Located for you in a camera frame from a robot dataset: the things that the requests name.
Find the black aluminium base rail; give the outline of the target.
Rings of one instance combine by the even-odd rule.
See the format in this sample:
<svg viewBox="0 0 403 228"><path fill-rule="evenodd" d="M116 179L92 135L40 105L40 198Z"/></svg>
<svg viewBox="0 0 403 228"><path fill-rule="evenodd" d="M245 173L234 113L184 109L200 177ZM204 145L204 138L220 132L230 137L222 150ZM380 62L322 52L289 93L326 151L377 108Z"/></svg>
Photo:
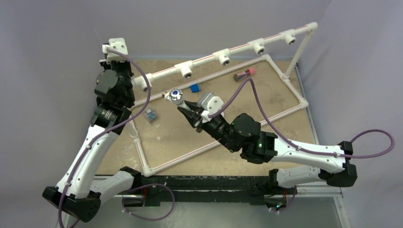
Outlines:
<svg viewBox="0 0 403 228"><path fill-rule="evenodd" d="M268 176L163 176L136 177L124 195L138 195L146 206L162 202L248 203L282 208L296 197L337 197L341 190L307 184L284 189Z"/></svg>

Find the clear box with blue contents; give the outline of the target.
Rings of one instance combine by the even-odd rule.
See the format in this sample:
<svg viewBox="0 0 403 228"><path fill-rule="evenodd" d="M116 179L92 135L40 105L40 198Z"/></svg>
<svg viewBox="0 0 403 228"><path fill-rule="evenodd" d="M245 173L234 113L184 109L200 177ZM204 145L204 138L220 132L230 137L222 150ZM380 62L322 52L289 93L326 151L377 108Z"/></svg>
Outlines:
<svg viewBox="0 0 403 228"><path fill-rule="evenodd" d="M154 120L157 119L158 115L156 111L152 108L147 108L143 111L143 116L146 119L148 123L153 122Z"/></svg>

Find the blue rectangular block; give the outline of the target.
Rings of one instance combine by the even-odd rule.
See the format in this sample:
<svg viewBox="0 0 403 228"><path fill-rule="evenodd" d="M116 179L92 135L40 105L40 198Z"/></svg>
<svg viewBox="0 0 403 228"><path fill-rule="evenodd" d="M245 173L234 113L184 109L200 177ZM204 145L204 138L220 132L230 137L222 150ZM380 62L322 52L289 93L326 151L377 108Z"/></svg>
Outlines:
<svg viewBox="0 0 403 228"><path fill-rule="evenodd" d="M190 90L192 93L198 93L201 91L199 84L193 84L190 86Z"/></svg>

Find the colourful tube with pink cap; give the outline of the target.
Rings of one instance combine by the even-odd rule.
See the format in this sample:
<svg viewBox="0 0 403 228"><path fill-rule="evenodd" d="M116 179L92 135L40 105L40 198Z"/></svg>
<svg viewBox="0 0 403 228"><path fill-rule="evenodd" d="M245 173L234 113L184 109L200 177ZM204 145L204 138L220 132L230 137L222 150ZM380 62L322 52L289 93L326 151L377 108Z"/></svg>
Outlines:
<svg viewBox="0 0 403 228"><path fill-rule="evenodd" d="M249 77L249 76L254 75L255 73L256 73L255 69L250 67L250 68L247 68L246 70L244 70L242 72L234 74L233 79L234 79L235 82L238 82L238 81L242 80L245 77Z"/></svg>

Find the white plastic water faucet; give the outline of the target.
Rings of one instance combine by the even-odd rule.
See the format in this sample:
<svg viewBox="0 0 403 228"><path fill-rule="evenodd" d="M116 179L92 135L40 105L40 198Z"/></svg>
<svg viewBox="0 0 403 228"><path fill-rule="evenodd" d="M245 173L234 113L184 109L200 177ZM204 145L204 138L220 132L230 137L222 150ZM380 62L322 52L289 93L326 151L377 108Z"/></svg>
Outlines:
<svg viewBox="0 0 403 228"><path fill-rule="evenodd" d="M175 105L180 105L184 102L183 92L180 89L174 89L171 91L164 92L162 94L162 98Z"/></svg>

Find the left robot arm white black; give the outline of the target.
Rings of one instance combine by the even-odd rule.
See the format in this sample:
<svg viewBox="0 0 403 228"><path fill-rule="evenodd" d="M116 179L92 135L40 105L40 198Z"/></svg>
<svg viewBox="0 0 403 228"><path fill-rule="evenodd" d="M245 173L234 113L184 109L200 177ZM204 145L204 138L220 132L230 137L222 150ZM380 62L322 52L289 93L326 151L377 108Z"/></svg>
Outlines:
<svg viewBox="0 0 403 228"><path fill-rule="evenodd" d="M136 171L123 168L102 186L93 185L93 178L106 152L116 141L131 117L135 97L131 82L133 73L128 61L103 61L103 71L96 78L97 107L90 120L87 135L73 163L63 178L46 187L42 197L58 209L58 222L64 213L78 221L89 222L102 203L126 190L137 194L142 187Z"/></svg>

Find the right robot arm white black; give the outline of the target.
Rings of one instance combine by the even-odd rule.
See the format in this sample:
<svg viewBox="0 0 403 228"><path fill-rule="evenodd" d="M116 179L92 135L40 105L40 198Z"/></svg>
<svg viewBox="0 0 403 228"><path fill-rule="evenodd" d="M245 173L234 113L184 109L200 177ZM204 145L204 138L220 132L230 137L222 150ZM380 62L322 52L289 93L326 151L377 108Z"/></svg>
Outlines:
<svg viewBox="0 0 403 228"><path fill-rule="evenodd" d="M293 147L274 133L261 129L261 123L246 113L228 123L222 115L208 122L203 119L204 109L195 102L184 101L177 107L197 132L206 132L230 152L253 164L291 162L299 166L269 171L267 188L279 193L284 188L322 181L333 187L352 187L358 177L356 166L347 155L352 144L343 141L335 146L321 146L294 142Z"/></svg>

